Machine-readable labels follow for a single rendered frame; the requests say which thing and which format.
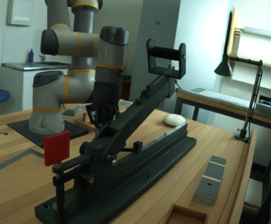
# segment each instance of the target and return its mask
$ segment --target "wooden tray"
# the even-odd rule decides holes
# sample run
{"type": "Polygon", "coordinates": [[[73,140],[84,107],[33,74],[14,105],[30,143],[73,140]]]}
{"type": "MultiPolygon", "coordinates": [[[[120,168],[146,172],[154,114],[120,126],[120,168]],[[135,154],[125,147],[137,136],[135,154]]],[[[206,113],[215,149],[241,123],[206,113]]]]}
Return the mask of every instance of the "wooden tray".
{"type": "Polygon", "coordinates": [[[207,224],[209,214],[172,204],[164,224],[207,224]]]}

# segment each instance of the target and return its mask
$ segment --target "white cabinet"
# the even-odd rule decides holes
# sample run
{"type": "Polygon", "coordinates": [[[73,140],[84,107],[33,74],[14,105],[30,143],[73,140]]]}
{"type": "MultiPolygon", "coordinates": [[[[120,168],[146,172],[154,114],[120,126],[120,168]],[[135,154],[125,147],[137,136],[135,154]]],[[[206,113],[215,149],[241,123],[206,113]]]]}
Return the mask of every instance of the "white cabinet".
{"type": "MultiPolygon", "coordinates": [[[[54,69],[50,71],[62,71],[67,74],[68,69],[54,69]]],[[[10,92],[10,98],[2,102],[3,114],[10,114],[32,109],[33,105],[33,81],[37,71],[20,71],[3,66],[2,86],[3,90],[10,92]]]]}

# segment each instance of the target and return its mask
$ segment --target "black desk lamp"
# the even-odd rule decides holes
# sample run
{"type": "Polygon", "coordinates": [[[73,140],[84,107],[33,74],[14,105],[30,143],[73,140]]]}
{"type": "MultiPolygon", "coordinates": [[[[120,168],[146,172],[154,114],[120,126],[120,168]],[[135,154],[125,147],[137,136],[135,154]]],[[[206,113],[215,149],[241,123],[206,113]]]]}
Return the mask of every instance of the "black desk lamp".
{"type": "Polygon", "coordinates": [[[258,69],[257,69],[257,76],[255,79],[255,83],[254,83],[254,88],[253,88],[253,93],[252,93],[252,97],[251,97],[251,101],[250,101],[250,105],[249,105],[249,109],[247,112],[247,116],[245,117],[245,122],[243,125],[243,128],[240,130],[240,134],[235,135],[235,138],[240,140],[240,141],[244,141],[247,142],[249,140],[249,137],[246,138],[245,135],[247,133],[247,126],[249,121],[251,121],[251,117],[253,115],[253,103],[254,103],[254,107],[256,104],[256,99],[257,99],[257,95],[258,95],[258,91],[259,91],[259,87],[260,87],[260,82],[261,82],[261,76],[262,76],[262,60],[260,61],[253,61],[250,59],[244,59],[244,58],[239,58],[239,57],[233,57],[233,56],[229,56],[227,54],[227,47],[228,47],[228,41],[229,41],[229,35],[230,35],[230,27],[231,27],[231,19],[229,19],[229,26],[228,26],[228,31],[227,31],[227,37],[226,37],[226,42],[225,42],[225,48],[224,48],[224,54],[223,54],[223,59],[222,62],[219,64],[219,66],[216,68],[216,70],[214,71],[216,74],[220,75],[220,76],[232,76],[233,72],[230,68],[230,65],[228,63],[228,60],[236,60],[236,61],[241,61],[244,63],[248,63],[248,64],[253,64],[253,65],[257,65],[258,69]]]}

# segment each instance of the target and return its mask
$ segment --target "white oval object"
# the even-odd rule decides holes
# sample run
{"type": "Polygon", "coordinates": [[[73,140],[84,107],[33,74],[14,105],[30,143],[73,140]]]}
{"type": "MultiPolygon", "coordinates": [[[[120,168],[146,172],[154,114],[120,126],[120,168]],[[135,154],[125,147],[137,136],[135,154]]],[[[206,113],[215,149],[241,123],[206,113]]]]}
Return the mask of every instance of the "white oval object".
{"type": "Polygon", "coordinates": [[[165,118],[165,124],[169,127],[176,127],[182,123],[184,123],[186,120],[181,115],[177,114],[170,114],[165,118]]]}

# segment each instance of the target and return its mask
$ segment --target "soap bottle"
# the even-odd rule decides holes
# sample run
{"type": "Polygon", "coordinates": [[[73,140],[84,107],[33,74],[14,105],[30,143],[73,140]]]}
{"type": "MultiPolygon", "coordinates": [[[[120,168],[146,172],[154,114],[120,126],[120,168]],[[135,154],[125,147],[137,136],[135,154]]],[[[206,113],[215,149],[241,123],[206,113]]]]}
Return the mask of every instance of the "soap bottle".
{"type": "Polygon", "coordinates": [[[30,58],[29,58],[29,62],[33,62],[34,61],[34,52],[33,52],[33,49],[31,50],[30,52],[30,58]]]}

